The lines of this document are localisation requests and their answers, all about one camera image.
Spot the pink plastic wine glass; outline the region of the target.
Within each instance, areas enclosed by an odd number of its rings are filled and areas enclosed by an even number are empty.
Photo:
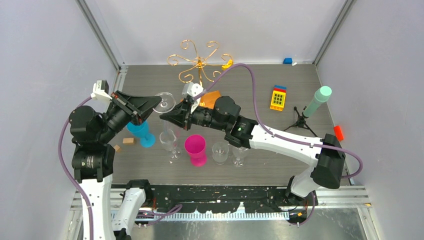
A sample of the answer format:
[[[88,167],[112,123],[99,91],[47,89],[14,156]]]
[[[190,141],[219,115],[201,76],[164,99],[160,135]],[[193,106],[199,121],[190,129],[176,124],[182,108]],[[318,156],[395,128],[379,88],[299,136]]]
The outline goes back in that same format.
[[[184,142],[184,148],[195,167],[202,167],[207,163],[206,141],[199,134],[190,135]]]

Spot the blue plastic wine glass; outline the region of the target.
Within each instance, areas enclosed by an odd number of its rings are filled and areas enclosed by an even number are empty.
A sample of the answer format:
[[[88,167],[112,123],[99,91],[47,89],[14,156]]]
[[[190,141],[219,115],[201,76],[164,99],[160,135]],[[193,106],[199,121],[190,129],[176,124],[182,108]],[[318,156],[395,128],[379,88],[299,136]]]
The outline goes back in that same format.
[[[134,135],[136,138],[139,138],[140,145],[144,148],[152,147],[155,142],[155,136],[150,133],[149,124],[147,121],[143,122],[141,125],[135,125],[129,122],[126,125],[127,130]]]

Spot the clear ribbed wine glass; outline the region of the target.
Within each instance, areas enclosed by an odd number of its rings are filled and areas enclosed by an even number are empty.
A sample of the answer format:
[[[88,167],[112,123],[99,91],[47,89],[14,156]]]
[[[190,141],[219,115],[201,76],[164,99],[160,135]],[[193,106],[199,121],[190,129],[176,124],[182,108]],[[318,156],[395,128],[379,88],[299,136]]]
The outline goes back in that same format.
[[[229,145],[226,142],[216,142],[212,146],[212,158],[217,165],[224,164],[229,155]]]

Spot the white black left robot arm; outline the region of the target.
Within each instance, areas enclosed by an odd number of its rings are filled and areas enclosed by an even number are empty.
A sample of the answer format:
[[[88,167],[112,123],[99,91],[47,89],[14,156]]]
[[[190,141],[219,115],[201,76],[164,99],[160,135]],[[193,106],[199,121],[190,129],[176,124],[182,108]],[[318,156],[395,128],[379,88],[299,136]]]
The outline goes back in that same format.
[[[141,207],[153,202],[148,180],[129,181],[116,216],[111,214],[111,189],[115,148],[110,141],[127,124],[143,124],[162,101],[161,97],[133,96],[115,91],[105,96],[106,112],[96,112],[84,100],[69,115],[70,134],[75,150],[71,160],[70,180],[80,193],[83,208],[85,240],[130,240],[136,216]]]

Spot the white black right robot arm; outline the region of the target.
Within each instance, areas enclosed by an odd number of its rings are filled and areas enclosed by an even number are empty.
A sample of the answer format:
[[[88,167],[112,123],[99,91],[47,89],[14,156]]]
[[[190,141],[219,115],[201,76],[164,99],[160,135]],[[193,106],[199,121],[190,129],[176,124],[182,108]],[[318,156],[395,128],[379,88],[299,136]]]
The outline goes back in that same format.
[[[193,109],[193,105],[193,99],[188,96],[159,117],[186,131],[192,125],[219,130],[225,132],[224,139],[234,147],[275,152],[309,166],[289,181],[285,198],[291,205],[299,205],[319,187],[340,187],[346,155],[336,136],[306,137],[260,125],[242,116],[241,107],[229,96],[219,97],[212,109],[202,106]]]

